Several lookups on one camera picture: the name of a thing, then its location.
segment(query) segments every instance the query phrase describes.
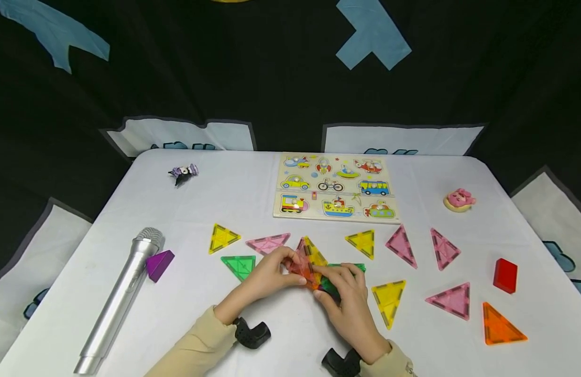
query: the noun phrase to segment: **red block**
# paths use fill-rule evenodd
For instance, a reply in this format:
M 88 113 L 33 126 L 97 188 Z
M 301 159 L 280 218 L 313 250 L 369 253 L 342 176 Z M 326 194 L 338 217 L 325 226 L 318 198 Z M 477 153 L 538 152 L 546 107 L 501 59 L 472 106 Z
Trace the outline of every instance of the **red block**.
M 501 290 L 513 294 L 517 291 L 517 269 L 515 263 L 511 263 L 504 258 L 496 262 L 496 273 L 494 274 L 494 285 Z

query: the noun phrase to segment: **pink cartoon figure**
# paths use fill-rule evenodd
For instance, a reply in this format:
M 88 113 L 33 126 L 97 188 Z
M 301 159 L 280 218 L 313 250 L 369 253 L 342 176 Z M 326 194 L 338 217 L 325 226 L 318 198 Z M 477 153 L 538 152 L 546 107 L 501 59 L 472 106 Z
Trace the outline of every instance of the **pink cartoon figure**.
M 473 198 L 469 191 L 462 188 L 449 193 L 444 199 L 443 203 L 447 209 L 454 211 L 455 213 L 463 213 L 473 204 L 477 202 L 477 199 Z

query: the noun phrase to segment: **microphone grille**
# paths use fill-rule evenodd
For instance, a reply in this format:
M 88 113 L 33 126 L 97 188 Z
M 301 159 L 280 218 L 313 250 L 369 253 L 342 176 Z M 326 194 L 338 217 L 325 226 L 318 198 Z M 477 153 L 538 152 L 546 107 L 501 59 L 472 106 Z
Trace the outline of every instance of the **microphone grille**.
M 136 238 L 147 238 L 147 239 L 151 239 L 152 243 L 155 243 L 156 245 L 162 246 L 162 239 L 163 239 L 163 235 L 162 232 L 156 228 L 143 228 L 140 233 L 138 234 L 138 237 Z

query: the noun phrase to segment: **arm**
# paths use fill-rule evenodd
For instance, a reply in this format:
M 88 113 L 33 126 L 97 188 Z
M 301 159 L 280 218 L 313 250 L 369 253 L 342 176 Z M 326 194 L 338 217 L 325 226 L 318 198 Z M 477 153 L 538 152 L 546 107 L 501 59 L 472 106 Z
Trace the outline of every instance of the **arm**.
M 291 285 L 305 285 L 296 274 L 282 275 L 280 263 L 298 255 L 279 247 L 262 259 L 252 273 L 217 306 L 211 306 L 145 377 L 199 377 L 213 368 L 236 341 L 232 322 L 246 306 Z
M 341 263 L 341 267 L 314 266 L 338 289 L 339 307 L 329 294 L 314 291 L 326 313 L 341 335 L 361 356 L 362 377 L 414 377 L 412 361 L 394 342 L 386 340 L 374 325 L 367 306 L 366 278 L 358 267 Z

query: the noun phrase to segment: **small doll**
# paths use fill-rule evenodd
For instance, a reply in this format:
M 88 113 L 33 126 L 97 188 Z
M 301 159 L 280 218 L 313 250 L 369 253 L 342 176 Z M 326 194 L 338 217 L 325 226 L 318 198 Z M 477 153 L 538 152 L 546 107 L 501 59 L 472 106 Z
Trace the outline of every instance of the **small doll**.
M 190 166 L 188 167 L 172 168 L 169 174 L 175 177 L 175 186 L 180 186 L 184 182 L 190 180 L 190 177 L 198 175 L 198 167 L 195 164 L 190 163 Z
M 449 193 L 444 199 L 443 203 L 447 209 L 455 213 L 463 213 L 467 211 L 477 200 L 473 198 L 469 191 L 458 189 Z

